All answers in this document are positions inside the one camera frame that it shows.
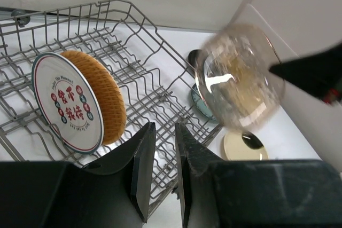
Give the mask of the white plate with red characters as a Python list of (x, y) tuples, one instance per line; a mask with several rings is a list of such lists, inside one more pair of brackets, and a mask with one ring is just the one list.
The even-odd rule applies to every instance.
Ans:
[(39, 54), (32, 66), (37, 105), (52, 132), (80, 154), (96, 151), (104, 139), (99, 102), (81, 71), (60, 54)]

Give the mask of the cream plate with gold centre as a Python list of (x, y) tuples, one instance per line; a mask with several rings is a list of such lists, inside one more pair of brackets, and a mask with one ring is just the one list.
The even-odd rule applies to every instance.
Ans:
[(227, 132), (223, 139), (223, 149), (230, 161), (269, 159), (261, 140), (251, 132)]

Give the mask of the brown translucent square plate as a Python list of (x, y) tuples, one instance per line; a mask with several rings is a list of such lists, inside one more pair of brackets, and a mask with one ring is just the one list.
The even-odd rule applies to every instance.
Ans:
[(198, 92), (216, 120), (234, 130), (254, 130), (277, 111), (285, 81), (270, 73), (280, 64), (273, 45), (257, 26), (227, 25), (211, 36), (196, 59)]

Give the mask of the orange woven round plate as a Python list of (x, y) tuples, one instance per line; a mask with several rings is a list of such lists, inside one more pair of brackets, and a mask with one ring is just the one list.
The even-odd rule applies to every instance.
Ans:
[(103, 145), (119, 140), (126, 127), (126, 108), (114, 78), (109, 71), (94, 57), (76, 50), (61, 53), (74, 64), (90, 84), (98, 100), (104, 121)]

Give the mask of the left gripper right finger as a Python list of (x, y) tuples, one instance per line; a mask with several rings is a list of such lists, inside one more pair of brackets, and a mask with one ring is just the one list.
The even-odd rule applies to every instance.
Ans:
[(341, 178), (320, 160), (226, 161), (175, 125), (183, 227), (341, 227)]

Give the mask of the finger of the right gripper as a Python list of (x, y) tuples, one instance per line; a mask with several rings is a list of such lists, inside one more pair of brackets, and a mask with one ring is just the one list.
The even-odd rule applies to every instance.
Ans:
[(327, 105), (341, 104), (341, 43), (269, 71)]

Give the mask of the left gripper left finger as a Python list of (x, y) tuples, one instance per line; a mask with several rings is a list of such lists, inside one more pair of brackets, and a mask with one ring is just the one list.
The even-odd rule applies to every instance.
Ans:
[(142, 227), (147, 222), (156, 125), (79, 168), (2, 162), (1, 227)]

